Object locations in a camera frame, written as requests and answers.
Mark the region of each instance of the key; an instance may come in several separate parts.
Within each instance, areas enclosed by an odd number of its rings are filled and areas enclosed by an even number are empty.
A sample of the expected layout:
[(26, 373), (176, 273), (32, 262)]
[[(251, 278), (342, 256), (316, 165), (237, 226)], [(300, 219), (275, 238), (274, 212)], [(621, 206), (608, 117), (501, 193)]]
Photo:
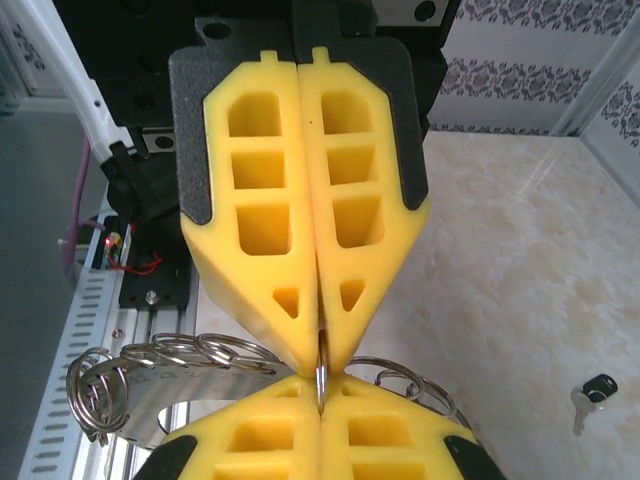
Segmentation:
[(589, 397), (587, 397), (579, 388), (571, 390), (571, 401), (576, 407), (576, 419), (573, 423), (573, 434), (580, 436), (584, 429), (584, 419), (588, 414), (596, 409), (596, 404), (589, 400)]
[(618, 384), (606, 373), (601, 373), (582, 386), (582, 392), (593, 403), (601, 403), (618, 391)]

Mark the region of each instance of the red wire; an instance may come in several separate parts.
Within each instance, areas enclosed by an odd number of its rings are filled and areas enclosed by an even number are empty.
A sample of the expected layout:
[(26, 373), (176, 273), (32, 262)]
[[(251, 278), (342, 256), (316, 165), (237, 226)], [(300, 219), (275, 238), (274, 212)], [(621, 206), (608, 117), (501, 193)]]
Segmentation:
[(140, 277), (146, 277), (147, 275), (151, 275), (153, 272), (156, 271), (156, 269), (158, 268), (158, 265), (160, 265), (164, 260), (163, 257), (158, 255), (158, 252), (153, 252), (154, 260), (152, 262), (145, 263), (144, 265), (141, 265), (138, 268), (133, 268), (133, 267), (128, 267), (126, 265), (119, 265), (113, 259), (113, 255), (111, 253), (109, 253), (107, 258), (109, 259), (109, 264), (111, 265), (111, 268), (113, 268), (114, 270), (122, 270), (125, 272), (133, 273), (134, 275), (138, 275)]

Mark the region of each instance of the bolt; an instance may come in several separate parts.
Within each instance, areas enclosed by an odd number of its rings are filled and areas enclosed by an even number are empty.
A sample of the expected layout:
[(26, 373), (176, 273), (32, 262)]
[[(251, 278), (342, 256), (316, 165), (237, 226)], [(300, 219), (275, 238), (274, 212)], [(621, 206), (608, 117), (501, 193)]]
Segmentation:
[(158, 294), (153, 290), (149, 290), (147, 292), (146, 297), (144, 298), (149, 305), (155, 305), (156, 303), (158, 303), (158, 300), (160, 300), (160, 298), (158, 297)]

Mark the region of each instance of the silver key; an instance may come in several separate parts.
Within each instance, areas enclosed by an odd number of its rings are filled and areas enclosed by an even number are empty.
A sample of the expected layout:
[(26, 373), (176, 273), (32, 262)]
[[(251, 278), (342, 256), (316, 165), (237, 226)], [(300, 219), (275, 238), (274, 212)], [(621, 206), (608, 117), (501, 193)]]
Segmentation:
[(573, 422), (573, 434), (580, 436), (584, 429), (584, 419), (588, 414), (596, 409), (596, 404), (589, 400), (589, 397), (587, 397), (579, 388), (571, 390), (571, 401), (576, 407), (576, 419)]

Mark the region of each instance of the beige tile floor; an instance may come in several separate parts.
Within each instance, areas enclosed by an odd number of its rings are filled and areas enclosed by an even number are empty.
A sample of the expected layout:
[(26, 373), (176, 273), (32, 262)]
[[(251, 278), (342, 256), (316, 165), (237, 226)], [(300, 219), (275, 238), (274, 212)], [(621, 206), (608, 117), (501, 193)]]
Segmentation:
[[(640, 211), (578, 139), (430, 133), (431, 220), (358, 353), (449, 390), (512, 479), (640, 472)], [(250, 338), (201, 292), (198, 332)], [(572, 433), (571, 388), (620, 386)]]

